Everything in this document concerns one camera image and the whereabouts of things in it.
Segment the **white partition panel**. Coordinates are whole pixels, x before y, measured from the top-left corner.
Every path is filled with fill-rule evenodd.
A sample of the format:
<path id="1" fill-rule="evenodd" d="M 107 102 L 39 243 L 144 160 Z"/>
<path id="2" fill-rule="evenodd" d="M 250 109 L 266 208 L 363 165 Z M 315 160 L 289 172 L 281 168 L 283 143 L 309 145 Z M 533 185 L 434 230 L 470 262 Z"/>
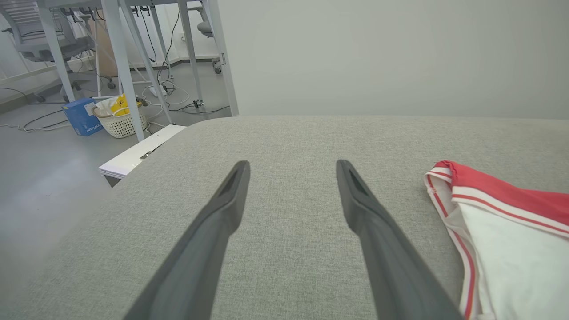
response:
<path id="1" fill-rule="evenodd" d="M 569 0 L 210 0 L 241 116 L 569 120 Z"/>

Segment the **grey office chair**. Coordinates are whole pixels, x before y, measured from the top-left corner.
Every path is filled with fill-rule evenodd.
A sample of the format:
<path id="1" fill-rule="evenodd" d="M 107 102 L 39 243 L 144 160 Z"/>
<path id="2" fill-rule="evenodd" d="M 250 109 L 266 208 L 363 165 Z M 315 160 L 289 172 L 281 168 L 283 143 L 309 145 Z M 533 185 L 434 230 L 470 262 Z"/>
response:
<path id="1" fill-rule="evenodd" d="M 55 63 L 65 101 L 85 97 L 82 85 L 93 75 L 73 71 L 69 61 L 93 53 L 98 59 L 101 0 L 0 0 L 16 51 L 34 62 Z"/>
<path id="2" fill-rule="evenodd" d="M 202 21 L 197 25 L 197 29 L 207 38 L 215 39 L 212 24 L 206 10 L 207 0 L 199 0 L 199 2 L 199 6 L 188 8 L 187 11 L 198 12 L 201 16 Z M 222 75 L 222 63 L 220 56 L 212 59 L 212 67 L 216 75 Z"/>

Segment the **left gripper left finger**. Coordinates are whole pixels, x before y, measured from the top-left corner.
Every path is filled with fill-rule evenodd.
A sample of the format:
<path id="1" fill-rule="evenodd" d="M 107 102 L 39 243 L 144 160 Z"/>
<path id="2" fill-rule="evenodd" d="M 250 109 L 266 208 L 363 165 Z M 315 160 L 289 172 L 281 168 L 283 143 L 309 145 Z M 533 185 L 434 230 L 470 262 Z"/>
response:
<path id="1" fill-rule="evenodd" d="M 240 226 L 250 164 L 235 163 L 123 320 L 209 320 L 229 238 Z"/>

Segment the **brown wooden board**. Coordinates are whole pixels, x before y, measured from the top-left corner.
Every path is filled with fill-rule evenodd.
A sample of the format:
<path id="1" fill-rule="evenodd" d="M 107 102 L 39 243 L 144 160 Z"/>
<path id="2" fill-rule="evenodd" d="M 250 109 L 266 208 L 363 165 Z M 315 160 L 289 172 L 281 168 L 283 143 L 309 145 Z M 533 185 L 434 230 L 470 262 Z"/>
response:
<path id="1" fill-rule="evenodd" d="M 106 22 L 90 20 L 89 25 L 93 36 L 97 39 L 98 71 L 102 76 L 118 77 L 114 52 L 106 29 Z"/>

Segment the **red and white shirt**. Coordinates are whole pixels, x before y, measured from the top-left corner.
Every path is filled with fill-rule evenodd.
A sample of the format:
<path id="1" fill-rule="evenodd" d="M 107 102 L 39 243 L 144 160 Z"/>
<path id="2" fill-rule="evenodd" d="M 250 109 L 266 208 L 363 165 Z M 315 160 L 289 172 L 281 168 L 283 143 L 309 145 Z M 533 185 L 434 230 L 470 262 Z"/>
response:
<path id="1" fill-rule="evenodd" d="M 424 183 L 463 262 L 466 320 L 569 320 L 569 194 L 447 160 Z"/>

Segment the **yellow bag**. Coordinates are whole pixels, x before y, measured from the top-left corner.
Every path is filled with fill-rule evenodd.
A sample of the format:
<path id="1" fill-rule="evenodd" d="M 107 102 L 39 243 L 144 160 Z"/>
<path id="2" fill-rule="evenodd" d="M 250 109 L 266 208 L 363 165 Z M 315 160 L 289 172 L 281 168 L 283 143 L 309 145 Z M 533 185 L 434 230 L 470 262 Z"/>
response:
<path id="1" fill-rule="evenodd" d="M 130 113 L 130 108 L 125 94 L 118 96 L 116 101 L 110 105 L 110 112 L 114 117 L 120 117 Z"/>

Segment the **white metal equipment box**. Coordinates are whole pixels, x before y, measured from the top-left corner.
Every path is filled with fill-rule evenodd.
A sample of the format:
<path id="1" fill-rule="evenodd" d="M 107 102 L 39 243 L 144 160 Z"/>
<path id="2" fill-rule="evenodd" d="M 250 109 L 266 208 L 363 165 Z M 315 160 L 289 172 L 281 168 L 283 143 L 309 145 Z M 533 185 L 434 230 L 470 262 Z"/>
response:
<path id="1" fill-rule="evenodd" d="M 181 125 L 168 125 L 163 129 L 151 134 L 141 142 L 128 148 L 128 150 L 118 154 L 105 164 L 101 165 L 98 170 L 106 179 L 110 187 L 116 186 L 120 180 L 124 179 L 142 160 L 148 158 L 155 150 L 157 150 L 167 140 L 175 136 L 177 133 L 185 129 Z"/>

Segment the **white desk frame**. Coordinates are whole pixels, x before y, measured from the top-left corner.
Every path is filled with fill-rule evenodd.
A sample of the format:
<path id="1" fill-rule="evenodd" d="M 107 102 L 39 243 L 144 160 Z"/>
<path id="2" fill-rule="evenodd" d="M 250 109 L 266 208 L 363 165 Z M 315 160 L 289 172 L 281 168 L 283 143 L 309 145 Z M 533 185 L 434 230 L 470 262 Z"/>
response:
<path id="1" fill-rule="evenodd" d="M 193 47 L 192 33 L 190 27 L 190 20 L 188 16 L 187 0 L 36 0 L 37 12 L 40 16 L 41 24 L 44 28 L 45 36 L 49 45 L 49 49 L 53 55 L 56 69 L 62 81 L 65 93 L 69 101 L 75 101 L 75 96 L 69 76 L 64 66 L 64 59 L 56 35 L 56 25 L 53 21 L 51 9 L 53 8 L 81 8 L 81 7 L 97 7 L 102 8 L 106 19 L 107 29 L 110 32 L 109 38 L 114 53 L 114 59 L 118 71 L 118 78 L 122 84 L 127 102 L 130 107 L 136 103 L 136 94 L 133 87 L 132 75 L 130 65 L 128 63 L 127 50 L 125 45 L 125 34 L 122 29 L 120 16 L 124 16 L 130 33 L 134 38 L 134 43 L 138 52 L 142 57 L 144 67 L 150 77 L 150 81 L 154 86 L 158 85 L 156 77 L 153 75 L 153 67 L 150 64 L 148 53 L 143 47 L 142 37 L 140 31 L 136 26 L 134 16 L 131 11 L 131 6 L 154 6 L 161 4 L 174 4 L 176 3 L 179 8 L 180 22 L 183 27 L 184 36 L 186 39 L 187 51 L 193 70 L 194 80 L 197 91 L 197 103 L 195 106 L 201 107 L 203 103 L 203 95 L 201 90 L 200 79 L 196 65 L 195 49 Z"/>

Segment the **blue cardboard box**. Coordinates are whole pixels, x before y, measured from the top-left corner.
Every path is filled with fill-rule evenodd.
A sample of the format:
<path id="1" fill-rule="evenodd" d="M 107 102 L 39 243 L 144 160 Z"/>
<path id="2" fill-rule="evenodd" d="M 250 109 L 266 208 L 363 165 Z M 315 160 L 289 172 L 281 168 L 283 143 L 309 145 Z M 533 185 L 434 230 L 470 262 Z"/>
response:
<path id="1" fill-rule="evenodd" d="M 103 130 L 100 120 L 93 114 L 96 102 L 83 98 L 61 106 L 62 111 L 78 136 L 91 136 Z"/>

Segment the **white plastic bag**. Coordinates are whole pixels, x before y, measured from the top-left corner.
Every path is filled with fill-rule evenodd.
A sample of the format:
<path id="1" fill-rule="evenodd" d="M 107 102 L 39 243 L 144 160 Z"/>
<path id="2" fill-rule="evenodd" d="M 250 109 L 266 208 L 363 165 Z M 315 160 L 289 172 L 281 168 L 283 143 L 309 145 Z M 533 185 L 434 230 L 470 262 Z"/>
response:
<path id="1" fill-rule="evenodd" d="M 93 108 L 93 114 L 99 118 L 112 117 L 114 115 L 112 106 L 116 103 L 117 99 L 118 97 L 114 96 L 109 99 L 97 102 Z"/>

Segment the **white woven laundry basket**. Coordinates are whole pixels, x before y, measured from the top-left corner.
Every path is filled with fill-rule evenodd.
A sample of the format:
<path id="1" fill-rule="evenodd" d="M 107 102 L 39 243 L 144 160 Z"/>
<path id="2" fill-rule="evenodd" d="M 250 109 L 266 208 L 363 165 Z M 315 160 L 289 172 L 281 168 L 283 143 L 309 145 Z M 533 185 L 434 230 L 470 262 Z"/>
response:
<path id="1" fill-rule="evenodd" d="M 131 113 L 117 116 L 114 114 L 102 115 L 100 111 L 101 110 L 97 105 L 92 108 L 93 115 L 98 118 L 100 124 L 108 134 L 114 138 L 122 139 L 136 134 Z"/>

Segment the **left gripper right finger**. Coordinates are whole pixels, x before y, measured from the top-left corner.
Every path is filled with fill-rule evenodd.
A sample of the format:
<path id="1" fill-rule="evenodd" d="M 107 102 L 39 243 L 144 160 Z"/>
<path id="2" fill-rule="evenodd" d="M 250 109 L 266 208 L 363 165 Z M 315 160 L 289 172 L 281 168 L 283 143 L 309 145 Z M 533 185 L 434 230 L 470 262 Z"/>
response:
<path id="1" fill-rule="evenodd" d="M 338 160 L 336 178 L 344 218 L 361 243 L 378 320 L 464 320 L 353 164 Z"/>

